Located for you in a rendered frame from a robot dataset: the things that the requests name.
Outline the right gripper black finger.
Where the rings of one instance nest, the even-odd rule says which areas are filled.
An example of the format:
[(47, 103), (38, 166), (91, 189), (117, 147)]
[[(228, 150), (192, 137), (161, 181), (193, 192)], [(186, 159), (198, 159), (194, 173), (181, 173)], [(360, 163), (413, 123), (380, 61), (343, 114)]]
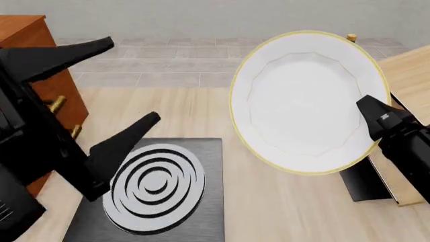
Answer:
[(393, 108), (370, 95), (363, 96), (356, 104), (373, 141), (379, 140), (405, 120), (405, 110)]

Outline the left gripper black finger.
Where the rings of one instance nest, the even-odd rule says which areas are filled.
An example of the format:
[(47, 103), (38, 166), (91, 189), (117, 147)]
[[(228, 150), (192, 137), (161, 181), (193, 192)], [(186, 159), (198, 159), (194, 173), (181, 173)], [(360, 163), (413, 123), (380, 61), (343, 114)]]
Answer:
[(95, 201), (110, 191), (111, 178), (124, 159), (159, 120), (161, 117), (156, 112), (150, 112), (128, 128), (90, 148), (85, 166), (94, 182), (88, 193), (84, 194), (88, 201)]
[(9, 75), (18, 83), (46, 80), (114, 47), (109, 36), (100, 40), (57, 47), (9, 49)]

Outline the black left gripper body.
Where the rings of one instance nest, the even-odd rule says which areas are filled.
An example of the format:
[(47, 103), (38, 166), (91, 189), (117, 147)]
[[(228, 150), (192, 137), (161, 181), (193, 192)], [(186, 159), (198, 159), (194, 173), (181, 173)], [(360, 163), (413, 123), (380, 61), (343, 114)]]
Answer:
[(82, 195), (93, 178), (88, 157), (32, 83), (9, 75), (9, 48), (0, 49), (0, 201), (34, 201), (27, 185), (56, 171)]

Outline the white plate with yellow rim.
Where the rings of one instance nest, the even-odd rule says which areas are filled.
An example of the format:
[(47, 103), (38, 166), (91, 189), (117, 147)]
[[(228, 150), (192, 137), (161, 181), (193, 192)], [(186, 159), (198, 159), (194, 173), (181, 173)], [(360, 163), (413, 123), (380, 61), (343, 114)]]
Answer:
[(242, 61), (229, 94), (232, 124), (269, 165), (300, 175), (352, 167), (378, 145), (357, 102), (390, 104), (378, 63), (357, 44), (300, 30), (263, 42)]

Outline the flat black stove plate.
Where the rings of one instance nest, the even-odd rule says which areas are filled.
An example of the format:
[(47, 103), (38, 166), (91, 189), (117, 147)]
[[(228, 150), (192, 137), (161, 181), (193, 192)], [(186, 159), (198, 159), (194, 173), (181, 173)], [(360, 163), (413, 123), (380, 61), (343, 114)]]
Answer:
[(143, 138), (62, 242), (224, 242), (220, 138)]

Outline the pale wooden tray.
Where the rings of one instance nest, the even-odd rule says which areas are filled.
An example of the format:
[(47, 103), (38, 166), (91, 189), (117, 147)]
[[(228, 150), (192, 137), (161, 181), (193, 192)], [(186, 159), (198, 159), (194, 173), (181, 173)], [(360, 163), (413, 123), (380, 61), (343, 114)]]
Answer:
[(395, 102), (430, 125), (430, 45), (378, 62)]

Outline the wooden cabinet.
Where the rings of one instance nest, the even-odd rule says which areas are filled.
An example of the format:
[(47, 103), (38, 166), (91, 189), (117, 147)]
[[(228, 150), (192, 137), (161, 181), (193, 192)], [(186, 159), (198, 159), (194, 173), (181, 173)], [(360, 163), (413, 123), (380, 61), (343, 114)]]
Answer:
[[(0, 15), (0, 48), (56, 47), (45, 15)], [(55, 114), (57, 120), (71, 133), (75, 125), (81, 125), (88, 117), (88, 110), (69, 70), (32, 84), (38, 96), (53, 102), (63, 95), (67, 101)]]

